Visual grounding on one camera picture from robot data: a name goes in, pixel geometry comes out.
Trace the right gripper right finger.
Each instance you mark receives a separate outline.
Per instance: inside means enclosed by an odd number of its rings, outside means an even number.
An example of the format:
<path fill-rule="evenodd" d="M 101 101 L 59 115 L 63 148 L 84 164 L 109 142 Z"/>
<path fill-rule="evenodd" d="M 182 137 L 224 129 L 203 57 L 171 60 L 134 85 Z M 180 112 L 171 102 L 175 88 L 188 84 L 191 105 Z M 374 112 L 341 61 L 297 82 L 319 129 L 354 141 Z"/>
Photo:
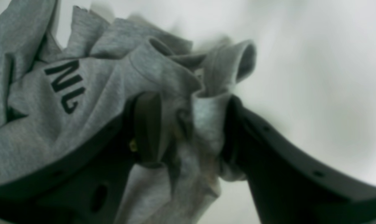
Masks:
<path fill-rule="evenodd" d="M 222 159 L 247 180 L 262 224 L 376 224 L 376 186 L 313 158 L 232 96 Z"/>

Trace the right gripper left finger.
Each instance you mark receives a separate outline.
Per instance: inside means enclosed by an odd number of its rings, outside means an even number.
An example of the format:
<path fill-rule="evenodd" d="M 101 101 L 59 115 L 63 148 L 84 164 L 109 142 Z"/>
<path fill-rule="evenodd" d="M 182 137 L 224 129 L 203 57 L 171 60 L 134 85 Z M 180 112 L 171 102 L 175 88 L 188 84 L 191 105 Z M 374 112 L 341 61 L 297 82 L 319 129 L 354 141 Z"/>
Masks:
<path fill-rule="evenodd" d="M 12 224 L 113 224 L 134 164 L 151 167 L 160 150 L 162 100 L 127 100 L 106 128 L 65 158 L 0 185 L 0 219 Z"/>

